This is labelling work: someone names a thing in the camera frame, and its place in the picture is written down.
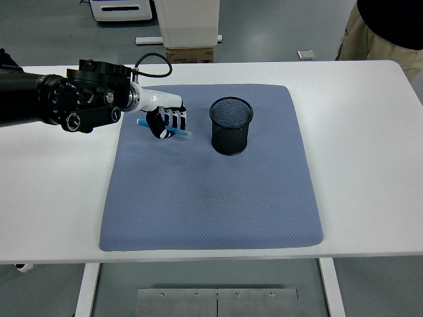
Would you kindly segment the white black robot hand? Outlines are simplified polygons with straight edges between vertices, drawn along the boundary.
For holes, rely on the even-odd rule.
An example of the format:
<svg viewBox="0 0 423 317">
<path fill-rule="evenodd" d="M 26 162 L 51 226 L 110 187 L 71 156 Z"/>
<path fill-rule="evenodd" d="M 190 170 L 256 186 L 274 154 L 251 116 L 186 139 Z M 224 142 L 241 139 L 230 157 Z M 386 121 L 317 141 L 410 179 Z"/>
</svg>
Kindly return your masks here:
<svg viewBox="0 0 423 317">
<path fill-rule="evenodd" d="M 174 131 L 168 129 L 170 115 L 173 129 L 186 129 L 186 108 L 179 95 L 141 89 L 137 111 L 146 113 L 147 126 L 158 139 L 167 139 L 174 135 Z"/>
</svg>

